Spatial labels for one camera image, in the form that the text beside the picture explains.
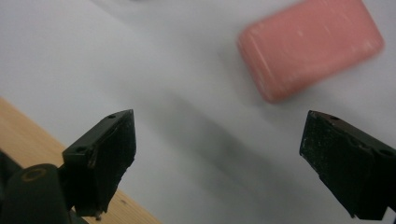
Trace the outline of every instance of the wooden table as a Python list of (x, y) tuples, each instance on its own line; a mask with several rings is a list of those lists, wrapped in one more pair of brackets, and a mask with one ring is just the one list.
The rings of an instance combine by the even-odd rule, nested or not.
[[(17, 108), (0, 97), (0, 148), (22, 167), (39, 163), (63, 163), (61, 143), (46, 133)], [(98, 223), (94, 218), (85, 218)], [(105, 224), (160, 223), (148, 211), (118, 190), (102, 215)]]

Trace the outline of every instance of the wooden edge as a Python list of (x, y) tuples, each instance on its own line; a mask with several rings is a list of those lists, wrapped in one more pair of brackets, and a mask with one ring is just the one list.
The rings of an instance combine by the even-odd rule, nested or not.
[[(0, 148), (22, 167), (40, 163), (60, 166), (65, 147), (18, 109), (0, 97)], [(85, 218), (89, 223), (99, 223)], [(117, 190), (101, 223), (160, 223), (148, 211)]]

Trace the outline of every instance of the pink bar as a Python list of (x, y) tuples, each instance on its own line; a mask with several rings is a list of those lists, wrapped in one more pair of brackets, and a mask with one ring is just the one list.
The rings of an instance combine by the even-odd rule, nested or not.
[(376, 55), (384, 40), (361, 0), (306, 0), (249, 25), (238, 47), (274, 103)]

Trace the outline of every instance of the white table surface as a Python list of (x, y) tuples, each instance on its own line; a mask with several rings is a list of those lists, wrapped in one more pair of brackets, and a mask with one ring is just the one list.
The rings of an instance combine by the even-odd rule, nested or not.
[(396, 147), (396, 1), (364, 1), (379, 56), (269, 105), (235, 41), (295, 2), (4, 0), (0, 94), (66, 146), (132, 108), (120, 188), (163, 223), (377, 223), (351, 219), (299, 146), (315, 109)]

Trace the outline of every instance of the soap bar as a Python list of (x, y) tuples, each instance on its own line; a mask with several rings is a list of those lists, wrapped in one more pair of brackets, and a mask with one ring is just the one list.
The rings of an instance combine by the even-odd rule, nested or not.
[(360, 63), (383, 47), (361, 0), (305, 0), (254, 22), (238, 38), (254, 82), (270, 103)]

